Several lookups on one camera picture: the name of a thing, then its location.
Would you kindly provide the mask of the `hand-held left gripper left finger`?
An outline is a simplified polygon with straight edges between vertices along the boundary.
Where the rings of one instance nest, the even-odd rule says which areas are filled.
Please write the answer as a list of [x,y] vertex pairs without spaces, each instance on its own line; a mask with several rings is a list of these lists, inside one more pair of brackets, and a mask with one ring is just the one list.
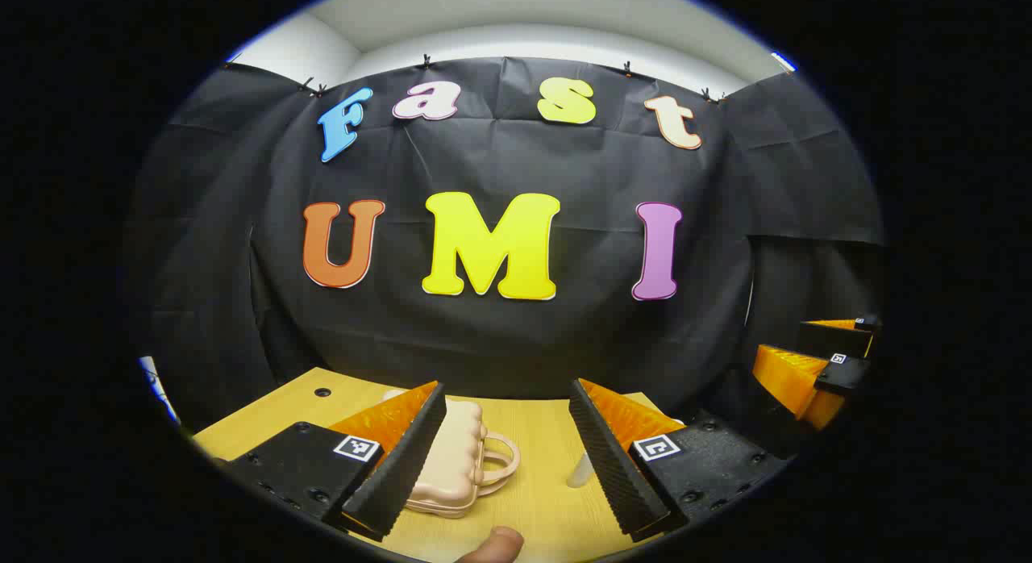
[[324,525],[381,541],[445,415],[443,384],[429,382],[331,427],[291,424],[230,461],[230,475]]

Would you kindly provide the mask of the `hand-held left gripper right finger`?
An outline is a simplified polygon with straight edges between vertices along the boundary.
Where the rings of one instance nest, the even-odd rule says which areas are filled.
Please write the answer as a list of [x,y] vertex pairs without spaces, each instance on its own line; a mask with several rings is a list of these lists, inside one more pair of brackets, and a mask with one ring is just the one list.
[[632,540],[697,528],[789,466],[707,410],[677,421],[582,378],[572,382],[570,415]]

